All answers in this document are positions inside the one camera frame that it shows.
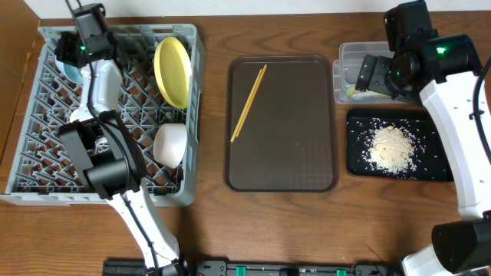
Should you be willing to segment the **white bowl with rice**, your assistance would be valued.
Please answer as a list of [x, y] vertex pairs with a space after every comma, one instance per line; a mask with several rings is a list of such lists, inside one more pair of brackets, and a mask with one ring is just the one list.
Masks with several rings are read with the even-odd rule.
[[153, 157], [161, 165], [171, 169], [178, 167], [187, 145], [187, 130], [183, 123], [165, 123], [155, 136]]

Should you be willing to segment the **pile of leftover rice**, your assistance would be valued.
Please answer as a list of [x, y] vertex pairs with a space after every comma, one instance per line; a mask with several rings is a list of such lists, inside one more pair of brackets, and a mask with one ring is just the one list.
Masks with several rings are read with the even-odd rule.
[[352, 117], [347, 122], [347, 167], [357, 176], [422, 179], [427, 147], [436, 136], [423, 120]]

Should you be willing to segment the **light blue bowl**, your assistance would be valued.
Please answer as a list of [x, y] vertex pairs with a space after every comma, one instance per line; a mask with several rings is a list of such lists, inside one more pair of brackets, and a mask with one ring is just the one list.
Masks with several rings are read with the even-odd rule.
[[55, 60], [55, 64], [56, 64], [57, 69], [69, 81], [76, 83], [76, 84], [82, 84], [83, 83], [83, 77], [81, 76], [81, 73], [77, 67], [66, 64], [64, 62], [61, 62], [58, 59]]

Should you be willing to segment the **cream white cup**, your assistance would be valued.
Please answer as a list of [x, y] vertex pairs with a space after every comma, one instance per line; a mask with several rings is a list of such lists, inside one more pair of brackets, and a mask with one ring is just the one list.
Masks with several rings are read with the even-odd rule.
[[75, 121], [84, 122], [86, 120], [91, 120], [92, 118], [93, 116], [91, 115], [87, 107], [79, 107], [71, 113], [70, 122], [71, 123]]

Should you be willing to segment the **yellow plastic plate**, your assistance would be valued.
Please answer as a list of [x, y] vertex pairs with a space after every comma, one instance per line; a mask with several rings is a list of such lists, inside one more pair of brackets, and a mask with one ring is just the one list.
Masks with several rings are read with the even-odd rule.
[[153, 68], [164, 100], [173, 107], [186, 109], [192, 68], [189, 55], [177, 38], [167, 37], [157, 45]]

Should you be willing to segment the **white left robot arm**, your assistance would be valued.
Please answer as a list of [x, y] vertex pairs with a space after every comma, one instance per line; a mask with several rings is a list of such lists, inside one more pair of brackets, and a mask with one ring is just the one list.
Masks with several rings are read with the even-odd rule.
[[105, 7], [93, 3], [69, 11], [76, 30], [62, 33], [55, 55], [77, 67], [83, 82], [79, 107], [58, 135], [84, 187], [120, 215], [143, 254], [142, 264], [107, 261], [103, 270], [115, 275], [137, 269], [145, 275], [191, 275], [179, 242], [150, 198], [142, 151], [117, 112], [123, 68]]

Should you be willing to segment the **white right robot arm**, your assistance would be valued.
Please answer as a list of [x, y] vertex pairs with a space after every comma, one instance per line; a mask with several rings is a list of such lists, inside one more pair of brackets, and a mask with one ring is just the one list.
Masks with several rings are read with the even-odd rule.
[[424, 1], [384, 14], [392, 58], [368, 55], [356, 90], [423, 105], [442, 140], [460, 221], [436, 225], [432, 243], [401, 262], [405, 275], [475, 275], [490, 265], [490, 111], [482, 64], [465, 34], [441, 37]]

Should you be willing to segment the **green snack wrapper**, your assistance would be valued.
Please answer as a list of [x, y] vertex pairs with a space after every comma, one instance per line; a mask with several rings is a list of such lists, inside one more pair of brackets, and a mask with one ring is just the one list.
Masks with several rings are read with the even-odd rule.
[[365, 101], [379, 101], [390, 100], [390, 96], [386, 94], [380, 94], [370, 90], [359, 91], [355, 87], [350, 87], [347, 92], [348, 99], [352, 100], [365, 100]]

